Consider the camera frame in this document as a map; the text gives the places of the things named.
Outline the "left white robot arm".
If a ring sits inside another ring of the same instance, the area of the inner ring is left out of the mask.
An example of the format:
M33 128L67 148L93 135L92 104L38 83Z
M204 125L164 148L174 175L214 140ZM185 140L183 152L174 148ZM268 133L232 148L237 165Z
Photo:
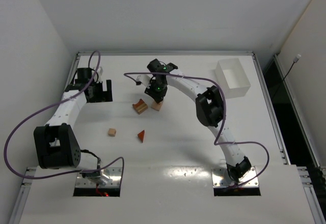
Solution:
M103 89L102 68L78 68L73 81L64 90L62 103L50 120L34 130L37 158L42 169L82 170L83 177L99 177L90 170L100 167L100 158L82 150L73 132L74 124L87 103L111 102L112 82Z

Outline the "orange triangle wood block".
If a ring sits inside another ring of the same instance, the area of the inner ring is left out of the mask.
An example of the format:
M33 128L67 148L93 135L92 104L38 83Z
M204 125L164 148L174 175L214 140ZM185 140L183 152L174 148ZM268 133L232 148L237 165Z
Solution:
M143 143L143 142L144 142L144 139L145 139L145 130L142 130L141 132L139 132L139 133L137 134L137 137L138 137L139 141L140 141L141 143Z

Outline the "orange arch wood block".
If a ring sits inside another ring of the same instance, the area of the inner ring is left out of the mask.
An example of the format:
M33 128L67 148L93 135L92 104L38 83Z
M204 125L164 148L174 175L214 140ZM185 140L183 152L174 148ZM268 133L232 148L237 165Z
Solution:
M137 112L138 115L143 113L148 109L148 105L143 99L140 99L137 103L132 104L133 109Z

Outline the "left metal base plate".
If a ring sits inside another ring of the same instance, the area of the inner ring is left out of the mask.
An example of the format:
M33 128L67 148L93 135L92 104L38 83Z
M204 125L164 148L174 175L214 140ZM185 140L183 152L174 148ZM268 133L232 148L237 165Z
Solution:
M78 174L75 187L77 188L118 188L122 176L121 167L107 167L99 172Z

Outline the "white plastic bin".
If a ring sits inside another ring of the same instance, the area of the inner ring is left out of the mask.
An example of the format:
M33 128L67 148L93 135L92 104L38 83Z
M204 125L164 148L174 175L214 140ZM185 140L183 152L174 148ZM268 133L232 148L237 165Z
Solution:
M219 60L214 72L226 99L244 97L251 87L238 58Z

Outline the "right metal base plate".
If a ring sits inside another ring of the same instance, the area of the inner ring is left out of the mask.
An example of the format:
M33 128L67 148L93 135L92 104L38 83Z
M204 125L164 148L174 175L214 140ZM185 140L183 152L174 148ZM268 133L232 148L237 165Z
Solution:
M211 170L212 183L214 188L226 188L235 185L225 167L214 168ZM239 178L240 187L255 188L259 187L257 172L255 167L251 167L241 178Z

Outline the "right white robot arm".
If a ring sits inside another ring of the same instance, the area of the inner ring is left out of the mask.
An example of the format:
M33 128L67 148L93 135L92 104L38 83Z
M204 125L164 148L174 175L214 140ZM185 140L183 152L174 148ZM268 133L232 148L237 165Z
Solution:
M152 60L147 69L152 78L145 83L145 93L157 103L163 101L169 86L188 96L196 105L197 119L213 133L214 144L221 146L229 177L239 182L252 165L225 127L226 103L220 87L204 86L198 83L201 78L185 76L173 63L164 65L158 59Z

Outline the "light wood block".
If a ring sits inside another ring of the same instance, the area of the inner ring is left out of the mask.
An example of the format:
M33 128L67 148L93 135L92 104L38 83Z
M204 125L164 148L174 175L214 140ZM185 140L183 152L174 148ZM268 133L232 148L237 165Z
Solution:
M151 104L151 108L155 111L160 111L161 110L161 107L163 105L163 101L157 103L156 101L153 101L152 104Z

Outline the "metal base plate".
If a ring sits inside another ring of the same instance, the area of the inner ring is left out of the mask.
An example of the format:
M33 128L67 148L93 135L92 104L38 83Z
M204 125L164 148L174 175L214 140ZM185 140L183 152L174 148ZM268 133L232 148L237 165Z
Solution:
M99 172L78 174L75 187L77 188L118 188L122 176L121 167L107 167Z
M212 183L214 188L226 188L235 185L225 167L214 168L211 170ZM255 167L251 167L241 178L239 178L240 187L255 188L259 187L257 172Z

